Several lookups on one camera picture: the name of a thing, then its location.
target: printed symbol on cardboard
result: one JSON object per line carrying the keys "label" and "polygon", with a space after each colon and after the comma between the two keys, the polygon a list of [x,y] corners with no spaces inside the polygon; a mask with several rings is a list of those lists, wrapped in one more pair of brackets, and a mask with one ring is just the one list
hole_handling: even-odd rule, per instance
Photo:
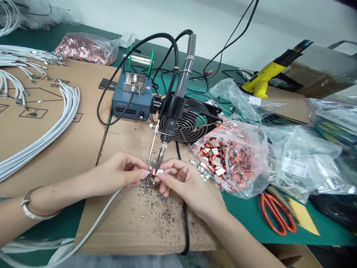
{"label": "printed symbol on cardboard", "polygon": [[72,122],[79,123],[79,121],[81,121],[82,116],[83,116],[83,113],[76,113]]}
{"label": "printed symbol on cardboard", "polygon": [[30,108],[30,107],[28,107],[27,110],[24,110],[19,115],[19,117],[42,119],[47,112],[48,112],[47,109],[39,109],[39,108]]}
{"label": "printed symbol on cardboard", "polygon": [[0,114],[6,110],[6,108],[9,107],[9,105],[6,104],[0,104]]}

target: cooling fan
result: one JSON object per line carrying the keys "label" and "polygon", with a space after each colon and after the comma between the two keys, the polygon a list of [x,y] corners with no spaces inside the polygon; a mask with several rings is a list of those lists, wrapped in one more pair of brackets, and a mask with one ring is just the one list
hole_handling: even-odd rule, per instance
{"label": "cooling fan", "polygon": [[[187,99],[187,110],[177,121],[175,127],[175,141],[191,145],[219,126],[223,120],[218,117],[222,112],[219,107],[201,102],[190,97]],[[160,121],[160,129],[164,126],[166,117]]]}

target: desk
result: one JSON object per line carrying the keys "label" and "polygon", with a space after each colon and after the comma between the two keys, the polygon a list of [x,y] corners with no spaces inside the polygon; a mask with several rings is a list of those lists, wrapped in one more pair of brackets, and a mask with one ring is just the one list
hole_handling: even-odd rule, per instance
{"label": "desk", "polygon": [[[96,28],[92,28],[85,25],[60,25],[53,28],[51,31],[37,31],[30,32],[24,30],[16,30],[8,36],[2,37],[0,39],[1,44],[6,45],[19,45],[24,47],[31,47],[35,49],[42,49],[53,51],[56,46],[60,43],[63,36],[67,32],[88,32],[91,34],[101,35],[109,39],[115,39],[118,37],[117,34],[102,31]],[[142,54],[149,55],[151,49],[154,50],[154,68],[158,67],[161,59],[165,56],[167,48],[159,45],[146,43],[142,47]],[[118,59],[112,66],[117,67],[119,61],[121,60],[122,49],[119,50]],[[180,52],[180,62],[183,59],[186,52]],[[203,67],[208,62],[207,59],[201,57],[195,57],[194,70],[202,71]],[[172,69],[173,66],[173,55],[171,54],[163,68]],[[218,63],[213,63],[209,68],[217,68]],[[210,79],[210,86],[213,86],[216,82],[222,80],[221,70],[224,69],[235,69],[236,67],[228,66],[222,64],[220,71],[217,75]],[[170,74],[164,75],[164,80],[166,85],[170,82]],[[158,77],[155,81],[159,85],[159,93],[163,92],[163,84],[161,79]],[[193,90],[205,90],[206,84],[204,81],[190,81],[189,88]],[[204,96],[190,95],[199,100],[206,101]],[[326,218],[325,216],[318,213],[313,206],[308,203],[307,209],[316,224],[321,236],[315,236],[308,231],[298,227],[298,232],[296,234],[289,233],[287,236],[282,237],[276,235],[265,223],[263,217],[261,216],[258,198],[253,198],[250,200],[243,200],[230,196],[226,193],[222,193],[223,199],[226,203],[227,209],[248,229],[249,232],[261,243],[280,243],[280,244],[310,244],[310,245],[357,245],[357,237],[352,235],[343,227],[339,226],[332,220]],[[63,237],[74,237],[79,220],[81,217],[81,212],[84,207],[84,201],[74,204],[55,217],[54,219],[42,222],[27,231],[24,235],[29,239],[42,239],[42,238],[63,238]]]}

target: silver bangle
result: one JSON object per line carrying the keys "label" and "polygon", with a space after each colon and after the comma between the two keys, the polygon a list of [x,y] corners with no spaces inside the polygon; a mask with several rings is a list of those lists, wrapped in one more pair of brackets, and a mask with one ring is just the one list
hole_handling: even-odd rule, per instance
{"label": "silver bangle", "polygon": [[30,195],[34,192],[34,190],[37,190],[38,188],[40,187],[37,187],[35,189],[32,189],[30,190],[26,195],[25,195],[25,198],[23,199],[22,203],[21,203],[21,206],[23,208],[23,211],[25,212],[25,215],[28,216],[29,218],[31,219],[34,219],[34,220],[49,220],[51,218],[53,218],[54,216],[57,216],[61,211],[58,211],[57,213],[55,214],[52,214],[52,215],[49,215],[49,216],[46,216],[46,217],[43,217],[43,216],[38,216],[38,215],[35,215],[33,214],[31,211],[29,211],[29,209],[27,208],[27,204],[31,202],[31,199],[30,199]]}

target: coiled white cable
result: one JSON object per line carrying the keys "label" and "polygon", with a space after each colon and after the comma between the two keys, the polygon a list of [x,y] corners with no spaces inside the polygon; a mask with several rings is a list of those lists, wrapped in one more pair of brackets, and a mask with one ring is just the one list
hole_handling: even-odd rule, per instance
{"label": "coiled white cable", "polygon": [[80,101],[79,87],[73,89],[61,81],[58,83],[58,89],[60,90],[64,101],[62,116],[57,121],[57,123],[40,139],[35,141],[29,147],[23,149],[22,151],[0,163],[0,182],[7,179],[9,176],[30,162],[30,160],[32,160],[47,146],[54,142],[72,123],[77,113]]}
{"label": "coiled white cable", "polygon": [[21,23],[21,13],[19,8],[11,0],[1,0],[0,5],[5,11],[6,22],[0,29],[0,37],[15,31]]}
{"label": "coiled white cable", "polygon": [[58,249],[73,244],[74,239],[59,239],[54,241],[32,241],[16,238],[1,250],[6,254],[26,253],[38,250]]}
{"label": "coiled white cable", "polygon": [[48,268],[48,267],[54,267],[62,262],[64,262],[65,260],[68,260],[69,257],[71,257],[73,254],[75,254],[77,252],[77,250],[84,244],[84,242],[88,239],[88,237],[92,234],[92,232],[94,231],[94,229],[97,227],[99,221],[101,220],[101,218],[103,217],[104,213],[107,211],[109,205],[112,203],[112,201],[114,200],[114,198],[116,197],[116,195],[121,191],[121,189],[119,189],[118,191],[116,191],[113,196],[111,197],[111,199],[109,200],[109,202],[107,203],[107,205],[105,206],[105,208],[103,209],[103,211],[101,212],[101,214],[99,215],[98,219],[96,220],[96,222],[93,224],[92,228],[89,230],[89,232],[86,234],[86,236],[82,239],[82,241],[67,255],[65,255],[64,257],[61,257],[59,260],[57,260],[56,262],[52,262],[48,265],[44,265],[44,266],[28,266],[22,263],[19,263],[15,260],[13,260],[12,258],[10,258],[9,256],[7,256],[2,250],[0,250],[0,258],[6,262],[7,264],[11,265],[12,267],[15,268]]}
{"label": "coiled white cable", "polygon": [[[25,67],[31,66],[36,69],[40,74],[47,77],[47,74],[44,70],[47,69],[46,66],[41,66],[37,63],[31,62],[29,59],[35,59],[43,62],[44,64],[60,64],[66,65],[65,58],[59,55],[56,55],[51,52],[46,52],[43,50],[34,50],[32,48],[25,48],[25,47],[18,47],[18,46],[11,46],[11,45],[0,45],[0,67],[6,66],[14,66],[20,68],[26,76],[30,79],[33,84],[36,84],[34,78],[36,77],[33,73],[29,70],[25,69]],[[7,80],[11,81],[15,86],[15,102],[18,105],[23,105],[26,107],[25,96],[28,96],[24,87],[20,83],[16,77],[12,74],[0,70],[0,90],[2,90],[2,86],[4,85],[5,90],[2,91],[2,97],[8,98],[8,84]]]}

